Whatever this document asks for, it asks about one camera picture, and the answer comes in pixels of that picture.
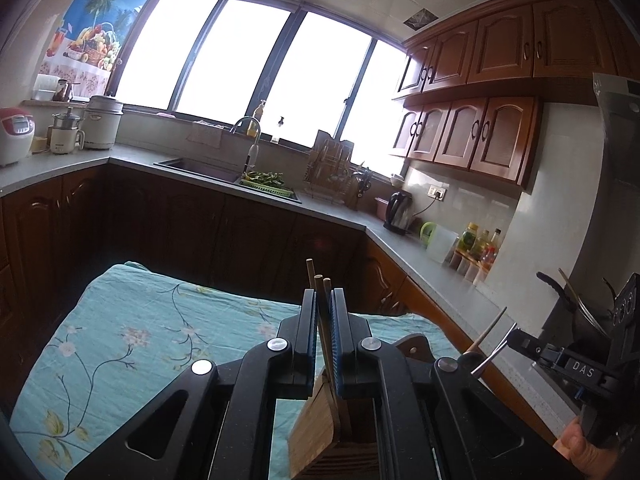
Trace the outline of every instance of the power outlet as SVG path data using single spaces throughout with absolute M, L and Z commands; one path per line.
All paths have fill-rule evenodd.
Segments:
M 436 200 L 444 200 L 444 193 L 446 192 L 446 189 L 443 187 L 437 187 L 437 186 L 429 186 L 429 192 L 427 193 L 427 195 L 429 195 L 431 198 L 435 198 Z

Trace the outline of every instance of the hand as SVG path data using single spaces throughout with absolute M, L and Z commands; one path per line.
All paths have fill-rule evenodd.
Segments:
M 589 442 L 582 434 L 578 418 L 564 428 L 554 449 L 587 475 L 588 480 L 604 480 L 618 458 L 617 450 L 600 449 Z

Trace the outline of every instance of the silver bolt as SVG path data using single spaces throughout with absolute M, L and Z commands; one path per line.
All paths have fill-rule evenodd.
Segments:
M 442 357 L 438 359 L 438 368 L 443 372 L 455 372 L 458 369 L 458 361 L 453 357 Z
M 212 368 L 213 364 L 211 364 L 211 361 L 207 361 L 206 359 L 200 359 L 191 365 L 191 371 L 196 375 L 206 375 Z
M 378 339 L 377 337 L 366 337 L 360 342 L 360 345 L 365 350 L 380 350 L 382 341 L 380 341 L 380 339 Z
M 269 339 L 267 343 L 267 348 L 269 350 L 273 350 L 274 352 L 279 352 L 280 350 L 284 350 L 289 342 L 286 339 L 281 337 L 274 337 L 273 339 Z

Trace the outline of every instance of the window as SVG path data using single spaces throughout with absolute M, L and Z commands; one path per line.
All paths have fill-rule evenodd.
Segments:
M 218 0 L 160 0 L 140 33 L 116 97 L 166 110 L 184 61 Z
M 403 164 L 401 157 L 389 152 L 402 112 L 402 103 L 391 98 L 404 62 L 404 52 L 382 41 L 376 43 L 341 136 L 353 142 L 354 164 L 364 162 L 386 176 L 400 173 Z
M 370 42 L 355 28 L 308 13 L 267 97 L 262 129 L 309 147 L 318 130 L 333 134 Z
M 233 124 L 246 112 L 290 12 L 229 0 L 211 27 L 177 111 Z

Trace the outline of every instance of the rice cooker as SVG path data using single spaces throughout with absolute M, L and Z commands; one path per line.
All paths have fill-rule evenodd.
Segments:
M 89 99 L 80 125 L 84 130 L 85 148 L 108 150 L 113 147 L 122 107 L 123 103 L 106 95 L 94 95 Z
M 17 162 L 29 153 L 36 124 L 21 108 L 0 108 L 0 166 Z

